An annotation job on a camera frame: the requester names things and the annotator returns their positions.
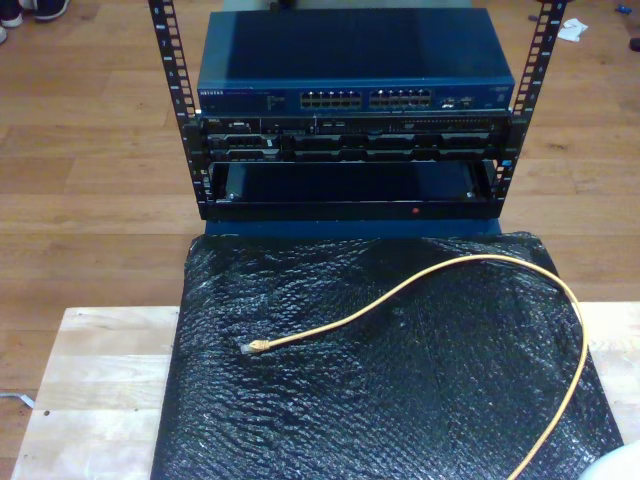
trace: black metal frame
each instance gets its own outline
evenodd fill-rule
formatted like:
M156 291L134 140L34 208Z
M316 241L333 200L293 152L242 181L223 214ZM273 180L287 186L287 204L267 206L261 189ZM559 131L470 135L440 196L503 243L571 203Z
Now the black metal frame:
M340 202L305 204L304 207L286 204L248 205L246 203L216 204L215 191L210 185L209 162L205 161L206 145L201 134L199 118L195 110L193 91L189 81L180 31L173 0L148 0L151 17L158 40L173 109L181 133L181 139L189 165L191 180L198 202L200 216L204 220L254 220L254 219L392 219L392 218L498 218L506 199L511 179L518 163L542 82L547 73L553 47L562 24L566 0L542 2L534 30L510 121L505 122L505 142L495 160L496 171L491 191L493 199L483 206L469 205L461 208L455 202L394 202L374 204Z

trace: light wooden tabletop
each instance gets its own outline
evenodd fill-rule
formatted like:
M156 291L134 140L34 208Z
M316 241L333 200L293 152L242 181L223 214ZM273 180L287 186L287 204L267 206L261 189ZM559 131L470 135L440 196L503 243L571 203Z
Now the light wooden tabletop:
M626 443L640 439L640 303L583 303ZM14 479L149 478L178 307L65 312Z

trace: cable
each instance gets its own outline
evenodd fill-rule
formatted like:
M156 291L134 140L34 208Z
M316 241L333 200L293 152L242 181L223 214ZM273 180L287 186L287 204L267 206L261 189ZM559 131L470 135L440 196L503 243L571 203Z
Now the cable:
M564 398L562 399L562 402L560 403L560 406L558 407L558 410L556 411L556 414L553 416L553 418L549 422L549 425L547 425L547 428L545 428L545 430L542 432L540 437L538 437L538 440L533 445L531 450L529 450L529 453L527 453L527 455L524 457L524 460L522 460L522 462L520 462L520 464L513 471L513 473L511 475L509 475L508 480L514 480L515 478L518 477L518 475L520 475L522 473L522 471L529 464L529 462L531 462L531 459L535 456L536 453L538 453L538 450L540 450L540 447L542 446L542 444L547 440L547 438L549 437L549 435L551 434L553 429L556 427L556 425L560 421L560 417L562 417L562 414L566 410L567 405L569 404L569 401L571 400L571 397L573 396L573 394L574 394L574 392L576 390L576 387L578 386L578 381L580 380L580 376L582 375L582 370L584 369L584 364L585 364L585 361L587 360L587 352L589 350L589 338L588 338L587 326L584 323L584 315L583 315L582 310L580 308L580 303L578 302L578 299L576 298L575 294L571 291L569 286L566 283L564 283L559 277L557 277L553 273L549 272L548 270L545 270L544 268L539 267L538 265L535 265L535 264L530 263L530 262L526 262L524 260L520 260L518 258L508 257L506 255L491 255L491 254L486 254L486 255L468 255L466 257L459 257L459 258L454 258L452 260L447 260L446 262L438 263L437 265L433 265L432 267L425 268L424 270L421 270L420 272L416 273L415 275L407 278L404 282L400 283L398 286L396 286L396 287L392 288L391 290L389 290L387 293L385 293L380 298L378 298L377 300L373 301L372 303L370 303L366 307L358 310L356 313L354 313L352 315L349 315L348 317L343 318L342 320L338 320L336 322L329 323L329 324L324 325L322 327L313 328L311 330L307 330L306 332L300 332L300 333L296 333L295 335L290 335L288 337L279 338L277 340L254 340L253 342L249 343L248 345L243 345L241 347L241 350L242 350L243 353L262 353L262 352L265 352L265 351L269 350L272 347L278 347L278 346L281 346L281 345L285 345L287 343L291 343L291 342L295 342L297 340L301 340L301 339L306 338L306 337L310 337L311 335L317 335L319 333L323 333L323 332L327 332L329 330L336 329L338 327L346 325L349 322L352 322L353 320L355 320L358 317L361 317L362 315L364 315L365 313L369 312L370 310L373 310L375 307L380 305L382 302L388 300L393 295L398 293L404 287L406 287L407 285L415 282L419 278L424 277L425 275L429 275L430 273L433 273L436 270L441 270L443 268L450 267L451 265L455 265L457 263L471 262L471 261L478 261L478 260L497 260L497 261L500 261L500 262L513 263L513 264L520 265L522 267L526 267L526 268L529 268L531 270L534 270L537 273L539 273L540 275L542 275L544 277L547 277L550 280L553 280L557 285L562 287L562 289L564 290L565 294L571 300L571 303L575 307L575 311L576 311L576 314L578 316L578 320L580 321L580 325L582 327L582 351L580 352L580 360L578 361L578 366L576 367L576 372L573 375L573 379L571 380L571 383L569 384L569 388L567 389L567 393L565 394Z

